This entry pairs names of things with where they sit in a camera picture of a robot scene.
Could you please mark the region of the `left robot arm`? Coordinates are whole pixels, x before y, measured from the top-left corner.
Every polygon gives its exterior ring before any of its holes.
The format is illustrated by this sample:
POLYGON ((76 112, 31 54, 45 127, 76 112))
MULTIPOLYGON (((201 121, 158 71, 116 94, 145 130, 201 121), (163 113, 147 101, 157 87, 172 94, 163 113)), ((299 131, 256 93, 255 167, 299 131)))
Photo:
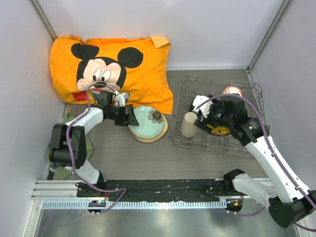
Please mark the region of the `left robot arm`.
POLYGON ((71 170, 94 197, 100 197, 107 190, 102 173, 87 160, 86 135, 107 119, 118 126, 139 126, 133 106, 126 105, 128 98, 128 93, 103 91, 95 104, 88 102, 81 115, 53 126, 49 161, 71 170))

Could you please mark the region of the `beige tumbler cup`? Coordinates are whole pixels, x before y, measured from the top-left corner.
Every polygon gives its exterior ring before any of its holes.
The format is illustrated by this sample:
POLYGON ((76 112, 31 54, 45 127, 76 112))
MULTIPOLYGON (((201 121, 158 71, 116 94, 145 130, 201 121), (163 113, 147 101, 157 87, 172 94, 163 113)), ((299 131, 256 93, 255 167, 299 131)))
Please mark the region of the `beige tumbler cup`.
POLYGON ((197 119, 197 114, 193 112, 187 112, 184 115, 183 121, 180 126, 180 133, 185 137, 193 137, 196 134, 197 127, 194 122, 197 119))

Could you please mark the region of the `light green flower plate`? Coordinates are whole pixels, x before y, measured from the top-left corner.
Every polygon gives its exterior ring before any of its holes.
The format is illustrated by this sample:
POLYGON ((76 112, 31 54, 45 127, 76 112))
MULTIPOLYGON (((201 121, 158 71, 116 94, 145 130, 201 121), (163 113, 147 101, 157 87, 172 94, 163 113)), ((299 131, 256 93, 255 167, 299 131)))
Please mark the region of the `light green flower plate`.
POLYGON ((128 127, 139 138, 154 138, 163 131, 166 125, 163 114, 153 107, 137 107, 134 109, 134 114, 139 125, 129 125, 128 127))

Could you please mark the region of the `yellow brown patterned plate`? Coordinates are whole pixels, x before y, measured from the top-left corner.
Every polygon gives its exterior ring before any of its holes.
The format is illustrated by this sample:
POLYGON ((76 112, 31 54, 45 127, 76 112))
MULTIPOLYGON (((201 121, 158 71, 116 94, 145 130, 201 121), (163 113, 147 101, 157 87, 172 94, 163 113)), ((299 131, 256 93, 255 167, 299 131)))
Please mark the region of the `yellow brown patterned plate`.
POLYGON ((223 126, 213 127, 207 124, 207 127, 210 129, 210 134, 214 136, 228 136, 231 133, 228 128, 223 126))

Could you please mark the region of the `cream bird plate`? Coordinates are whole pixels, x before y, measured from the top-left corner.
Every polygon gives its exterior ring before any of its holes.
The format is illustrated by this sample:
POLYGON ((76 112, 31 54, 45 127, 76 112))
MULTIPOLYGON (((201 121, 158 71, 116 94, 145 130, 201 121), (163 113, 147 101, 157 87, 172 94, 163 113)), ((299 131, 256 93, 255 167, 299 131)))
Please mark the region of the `cream bird plate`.
POLYGON ((168 129, 168 122, 165 120, 164 127, 163 127, 162 131, 157 136, 155 136, 153 138, 141 138, 133 132, 131 132, 131 134, 140 142, 152 143, 152 142, 155 142, 155 141, 159 140, 160 138, 162 138, 165 135, 165 133, 167 132, 167 129, 168 129))

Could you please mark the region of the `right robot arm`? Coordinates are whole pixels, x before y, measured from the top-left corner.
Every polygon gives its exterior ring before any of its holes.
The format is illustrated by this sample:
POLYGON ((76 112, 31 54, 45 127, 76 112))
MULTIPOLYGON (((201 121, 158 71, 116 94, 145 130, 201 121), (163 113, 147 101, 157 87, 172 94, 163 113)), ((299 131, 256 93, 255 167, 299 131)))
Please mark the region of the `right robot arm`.
POLYGON ((282 228, 298 221, 316 209, 316 192, 311 190, 282 157, 256 107, 238 94, 196 96, 192 111, 201 118, 195 124, 206 130, 207 125, 224 127, 250 152, 268 175, 269 187, 249 177, 240 169, 226 173, 225 193, 245 194, 268 209, 272 219, 282 228))

